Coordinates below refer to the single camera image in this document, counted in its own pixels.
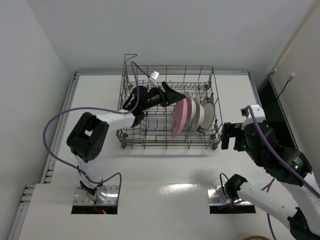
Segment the green rimmed printed plate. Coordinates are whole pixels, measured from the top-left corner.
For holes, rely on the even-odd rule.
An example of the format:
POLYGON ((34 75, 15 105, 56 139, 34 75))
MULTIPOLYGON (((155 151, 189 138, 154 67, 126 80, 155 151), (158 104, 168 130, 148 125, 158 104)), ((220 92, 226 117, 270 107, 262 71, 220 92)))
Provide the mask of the green rimmed printed plate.
POLYGON ((206 97, 201 101, 201 106, 204 109, 204 118, 203 122, 197 127, 197 132, 205 133, 213 125, 213 122, 216 117, 216 106, 214 100, 210 97, 206 97))

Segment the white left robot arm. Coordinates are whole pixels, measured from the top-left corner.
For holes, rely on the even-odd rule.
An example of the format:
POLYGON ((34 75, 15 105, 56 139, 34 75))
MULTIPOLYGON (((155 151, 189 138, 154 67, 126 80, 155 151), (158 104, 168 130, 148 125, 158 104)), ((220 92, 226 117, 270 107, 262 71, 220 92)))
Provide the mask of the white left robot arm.
POLYGON ((107 133, 133 128, 144 119, 146 110, 156 106, 165 108, 186 98, 184 94, 170 88, 166 82, 161 84, 162 87, 152 87, 150 90, 143 85, 135 87, 118 113, 83 113, 69 134, 66 144, 77 160, 81 175, 80 187, 91 198, 107 192, 96 160, 102 151, 107 133))

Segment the white deep plate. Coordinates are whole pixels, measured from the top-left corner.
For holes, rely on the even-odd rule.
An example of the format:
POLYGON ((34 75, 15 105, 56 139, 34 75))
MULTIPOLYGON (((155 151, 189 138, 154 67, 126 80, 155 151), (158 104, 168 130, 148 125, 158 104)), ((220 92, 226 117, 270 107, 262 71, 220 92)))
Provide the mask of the white deep plate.
POLYGON ((184 127, 188 127, 195 115, 195 104, 194 104, 194 100, 192 99, 191 94, 186 91, 184 92, 184 95, 186 96, 186 101, 187 101, 187 115, 186 115, 186 121, 185 121, 185 125, 184 127))
POLYGON ((201 101, 198 97, 193 98, 196 106, 195 116, 192 119, 192 122, 189 125, 189 132, 194 133, 196 132, 197 128, 201 125, 204 121, 205 117, 205 110, 201 104, 201 101))

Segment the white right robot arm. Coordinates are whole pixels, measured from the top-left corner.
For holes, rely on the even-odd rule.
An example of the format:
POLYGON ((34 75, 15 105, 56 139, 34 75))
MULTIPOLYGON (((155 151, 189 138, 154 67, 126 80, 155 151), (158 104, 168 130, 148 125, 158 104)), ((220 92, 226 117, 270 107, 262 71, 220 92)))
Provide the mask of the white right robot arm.
POLYGON ((280 192, 267 193, 245 177, 234 174, 224 184, 226 196, 248 201, 277 219, 296 240, 320 238, 320 190, 312 175, 312 166, 299 150, 281 146, 272 127, 262 122, 243 127, 241 123, 223 125, 221 148, 246 152, 253 162, 271 175, 291 195, 289 202, 280 192))

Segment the pink round plate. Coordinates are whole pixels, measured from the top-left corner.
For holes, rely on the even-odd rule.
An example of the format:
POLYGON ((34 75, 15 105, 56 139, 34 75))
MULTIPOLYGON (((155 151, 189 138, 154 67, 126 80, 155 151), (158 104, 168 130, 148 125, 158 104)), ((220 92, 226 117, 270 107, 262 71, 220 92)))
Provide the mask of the pink round plate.
POLYGON ((188 113, 188 103, 186 99, 178 101, 173 111, 173 128, 172 133, 178 135, 185 127, 188 113))

